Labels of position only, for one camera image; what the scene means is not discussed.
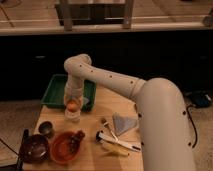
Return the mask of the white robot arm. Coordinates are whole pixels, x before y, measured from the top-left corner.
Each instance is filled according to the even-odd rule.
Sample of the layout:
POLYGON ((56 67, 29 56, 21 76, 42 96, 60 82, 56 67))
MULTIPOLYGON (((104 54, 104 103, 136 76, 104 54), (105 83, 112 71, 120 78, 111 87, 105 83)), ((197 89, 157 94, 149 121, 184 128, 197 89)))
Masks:
POLYGON ((86 80, 136 104, 143 143, 144 171, 196 171, 186 105, 179 88, 165 78, 148 81, 96 68, 86 54, 64 62, 68 73, 64 98, 80 98, 86 80))

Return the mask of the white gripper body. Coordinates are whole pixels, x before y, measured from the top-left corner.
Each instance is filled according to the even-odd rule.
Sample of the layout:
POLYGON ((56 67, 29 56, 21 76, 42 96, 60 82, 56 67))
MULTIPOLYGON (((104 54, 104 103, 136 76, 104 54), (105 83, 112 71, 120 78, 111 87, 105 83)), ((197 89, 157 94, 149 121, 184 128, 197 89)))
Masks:
POLYGON ((83 94, 82 89, 72 89, 70 87, 64 88, 64 105, 67 108, 67 104, 70 101, 74 101, 79 105, 80 110, 83 105, 83 94))

